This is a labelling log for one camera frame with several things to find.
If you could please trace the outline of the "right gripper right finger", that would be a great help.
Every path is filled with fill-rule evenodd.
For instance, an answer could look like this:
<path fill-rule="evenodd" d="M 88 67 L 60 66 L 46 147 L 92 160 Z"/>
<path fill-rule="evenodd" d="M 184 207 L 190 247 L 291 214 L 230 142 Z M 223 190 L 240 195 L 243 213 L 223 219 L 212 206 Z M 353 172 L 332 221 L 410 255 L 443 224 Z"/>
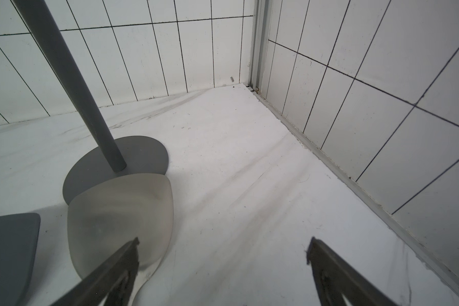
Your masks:
<path fill-rule="evenodd" d="M 322 240 L 312 237 L 306 252 L 321 305 L 395 305 Z"/>

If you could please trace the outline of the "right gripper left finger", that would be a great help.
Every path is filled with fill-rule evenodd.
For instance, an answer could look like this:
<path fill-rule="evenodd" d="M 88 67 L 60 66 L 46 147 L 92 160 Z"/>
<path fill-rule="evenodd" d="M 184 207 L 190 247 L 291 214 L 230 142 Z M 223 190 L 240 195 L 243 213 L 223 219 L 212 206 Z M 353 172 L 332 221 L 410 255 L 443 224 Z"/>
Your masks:
<path fill-rule="evenodd" d="M 138 274 L 138 245 L 135 238 L 120 247 L 54 305 L 128 305 Z"/>

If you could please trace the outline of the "dark grey spatula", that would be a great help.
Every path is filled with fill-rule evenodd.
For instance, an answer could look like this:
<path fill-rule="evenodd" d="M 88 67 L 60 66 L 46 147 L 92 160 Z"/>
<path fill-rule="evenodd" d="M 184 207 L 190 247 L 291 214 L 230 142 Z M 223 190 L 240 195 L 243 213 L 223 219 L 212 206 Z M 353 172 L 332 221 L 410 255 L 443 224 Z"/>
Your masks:
<path fill-rule="evenodd" d="M 40 224 L 37 213 L 0 216 L 0 305 L 19 305 L 27 293 Z"/>

